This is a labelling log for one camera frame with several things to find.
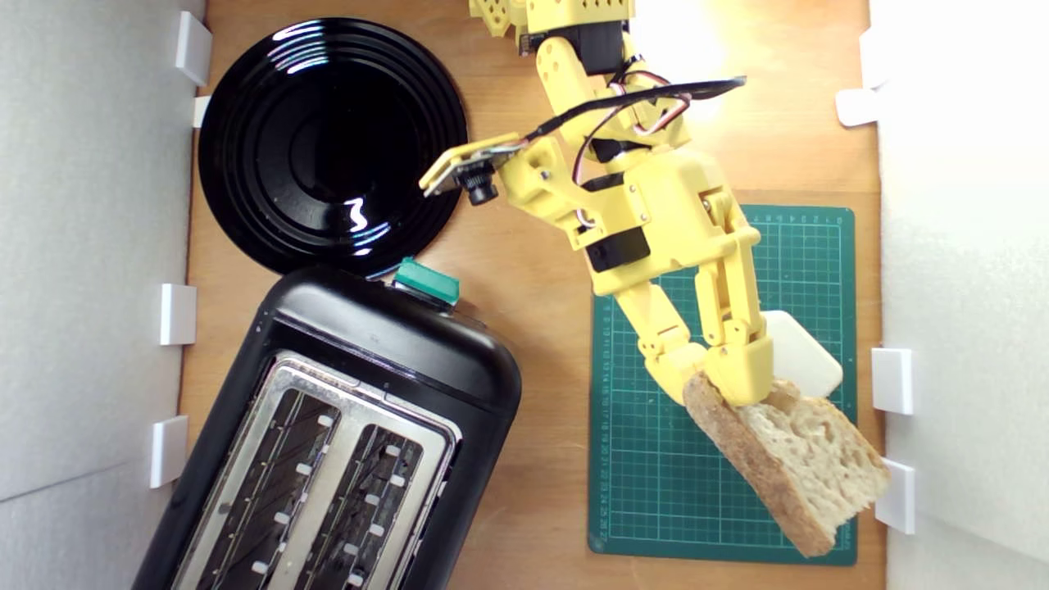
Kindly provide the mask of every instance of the wooden surface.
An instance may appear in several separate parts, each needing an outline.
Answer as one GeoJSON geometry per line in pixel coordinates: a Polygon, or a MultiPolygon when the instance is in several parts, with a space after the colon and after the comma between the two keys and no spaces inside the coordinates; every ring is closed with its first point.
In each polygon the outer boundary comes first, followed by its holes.
{"type": "MultiPolygon", "coordinates": [[[[663,2],[664,0],[642,0],[663,2]]],[[[748,85],[693,126],[744,203],[847,206],[857,218],[859,422],[882,448],[871,408],[870,354],[880,340],[879,184],[873,129],[842,129],[834,92],[859,84],[863,0],[697,0],[726,69],[748,85]]],[[[472,138],[524,131],[550,115],[531,60],[491,39],[466,2],[210,0],[214,84],[243,50],[291,23],[358,16],[427,45],[458,84],[472,138]]],[[[596,555],[586,548],[591,299],[584,260],[563,236],[501,201],[465,199],[420,257],[458,277],[474,315],[520,364],[520,410],[450,587],[453,589],[884,587],[885,531],[861,517],[855,567],[776,566],[596,555]]],[[[275,275],[216,226],[194,180],[189,282],[198,288],[197,343],[186,351],[180,410],[195,440],[249,322],[275,275]]]]}

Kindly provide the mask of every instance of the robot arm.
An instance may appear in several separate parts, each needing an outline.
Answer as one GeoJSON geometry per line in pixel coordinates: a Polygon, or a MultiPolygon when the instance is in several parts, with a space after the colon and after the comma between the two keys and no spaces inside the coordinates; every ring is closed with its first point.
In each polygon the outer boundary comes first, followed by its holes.
{"type": "Polygon", "coordinates": [[[471,203],[496,196],[498,174],[516,208],[560,228],[585,252],[597,295],[612,295],[638,333],[645,366],[683,403],[685,383],[705,371],[733,405],[763,400],[772,381],[772,343],[758,311],[747,224],[709,159],[678,149],[689,141],[681,112],[742,79],[671,85],[648,71],[623,23],[630,0],[580,2],[470,0],[495,36],[515,25],[555,112],[524,135],[502,135],[448,150],[420,182],[427,194],[466,188],[471,203]],[[595,89],[592,77],[602,76],[595,89]],[[552,136],[559,130],[574,157],[552,136]],[[603,174],[582,178],[582,161],[603,174]],[[703,336],[691,340],[652,279],[697,269],[703,336]]]}

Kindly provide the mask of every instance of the cutting mat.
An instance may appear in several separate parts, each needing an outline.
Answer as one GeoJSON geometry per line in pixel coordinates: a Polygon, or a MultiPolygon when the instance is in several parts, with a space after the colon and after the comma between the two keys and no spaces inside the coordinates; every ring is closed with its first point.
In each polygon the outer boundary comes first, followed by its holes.
{"type": "MultiPolygon", "coordinates": [[[[763,310],[793,315],[841,363],[831,395],[856,421],[855,218],[848,209],[745,206],[762,232],[754,267],[763,310]]],[[[693,338],[700,331],[694,271],[659,283],[693,338]]],[[[599,553],[697,560],[852,565],[855,519],[822,557],[806,560],[750,486],[660,392],[637,336],[611,297],[594,300],[591,396],[591,548],[599,553]]]]}

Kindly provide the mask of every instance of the slice of bread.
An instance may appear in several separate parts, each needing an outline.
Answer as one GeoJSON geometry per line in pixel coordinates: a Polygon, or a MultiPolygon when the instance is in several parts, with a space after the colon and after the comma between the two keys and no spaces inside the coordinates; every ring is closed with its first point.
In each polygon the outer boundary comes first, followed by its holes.
{"type": "Polygon", "coordinates": [[[889,486],[889,469],[856,426],[787,381],[733,408],[701,373],[685,386],[685,407],[807,557],[829,552],[838,527],[889,486]]]}

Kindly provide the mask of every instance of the plate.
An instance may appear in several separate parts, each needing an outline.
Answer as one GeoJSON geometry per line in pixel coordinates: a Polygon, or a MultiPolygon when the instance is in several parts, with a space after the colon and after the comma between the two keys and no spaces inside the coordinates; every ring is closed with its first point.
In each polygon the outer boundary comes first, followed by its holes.
{"type": "Polygon", "coordinates": [[[426,198],[416,182],[465,143],[463,104],[432,54],[389,27],[326,18],[266,37],[230,67],[198,166],[219,226],[257,262],[374,277],[448,222],[461,191],[426,198]]]}

